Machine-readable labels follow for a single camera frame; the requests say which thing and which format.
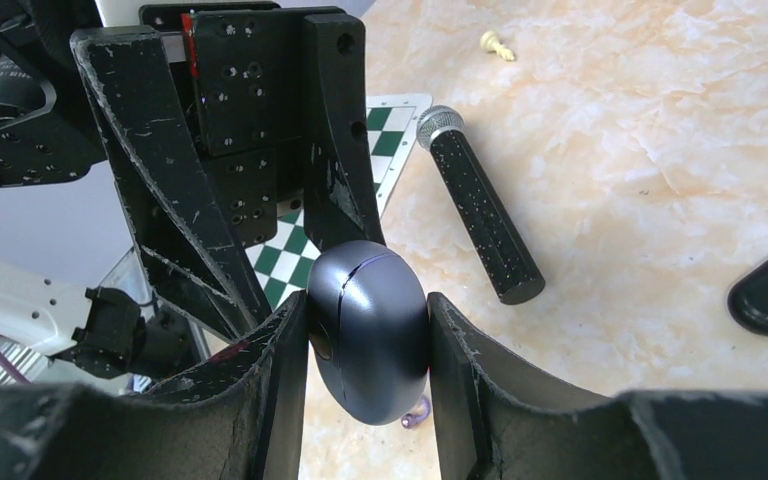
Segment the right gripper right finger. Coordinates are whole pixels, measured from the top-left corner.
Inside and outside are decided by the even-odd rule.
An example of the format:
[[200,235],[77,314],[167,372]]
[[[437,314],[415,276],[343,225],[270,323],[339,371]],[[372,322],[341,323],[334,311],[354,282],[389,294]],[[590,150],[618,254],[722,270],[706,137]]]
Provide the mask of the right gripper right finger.
[[605,397],[525,361],[428,297],[445,479],[768,479],[768,392]]

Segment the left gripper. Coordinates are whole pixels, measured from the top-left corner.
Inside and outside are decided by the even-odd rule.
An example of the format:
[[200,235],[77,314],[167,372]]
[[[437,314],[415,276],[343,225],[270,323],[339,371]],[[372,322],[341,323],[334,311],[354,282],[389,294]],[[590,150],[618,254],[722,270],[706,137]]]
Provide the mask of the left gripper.
[[[304,207],[336,207],[384,244],[367,138],[364,24],[338,7],[272,1],[143,6],[192,87],[178,92],[153,29],[78,30],[70,47],[147,280],[231,342],[272,312],[245,246]],[[216,198],[194,147],[217,188]]]

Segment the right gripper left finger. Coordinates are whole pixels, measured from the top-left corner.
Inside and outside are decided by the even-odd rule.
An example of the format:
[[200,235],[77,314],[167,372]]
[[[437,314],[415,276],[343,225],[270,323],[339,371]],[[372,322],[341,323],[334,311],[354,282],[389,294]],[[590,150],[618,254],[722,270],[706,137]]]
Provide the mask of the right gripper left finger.
[[0,386],[0,479],[294,479],[308,363],[306,294],[141,395]]

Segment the purple earbud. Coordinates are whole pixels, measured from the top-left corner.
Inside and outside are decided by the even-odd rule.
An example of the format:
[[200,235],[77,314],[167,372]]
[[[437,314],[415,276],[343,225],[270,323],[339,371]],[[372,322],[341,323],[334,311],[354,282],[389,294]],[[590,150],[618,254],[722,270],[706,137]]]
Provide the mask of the purple earbud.
[[423,394],[416,406],[401,417],[401,426],[405,429],[418,427],[430,416],[431,410],[431,401],[427,395]]

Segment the lavender earbud charging case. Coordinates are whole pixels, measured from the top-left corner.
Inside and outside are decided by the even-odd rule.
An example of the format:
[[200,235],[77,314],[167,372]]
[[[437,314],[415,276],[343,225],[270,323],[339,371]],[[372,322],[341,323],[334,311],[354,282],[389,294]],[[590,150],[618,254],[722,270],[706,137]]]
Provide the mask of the lavender earbud charging case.
[[351,417],[386,425],[415,406],[430,364],[430,319],[402,257],[366,240],[325,251],[311,267],[307,308],[321,378]]

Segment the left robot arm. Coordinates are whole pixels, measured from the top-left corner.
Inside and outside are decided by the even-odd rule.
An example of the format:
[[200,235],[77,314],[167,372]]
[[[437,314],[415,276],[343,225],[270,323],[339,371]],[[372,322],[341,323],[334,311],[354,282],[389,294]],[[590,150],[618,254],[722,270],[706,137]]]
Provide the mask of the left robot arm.
[[0,1],[0,336],[163,378],[272,313],[248,250],[305,208],[383,235],[363,22],[278,1]]

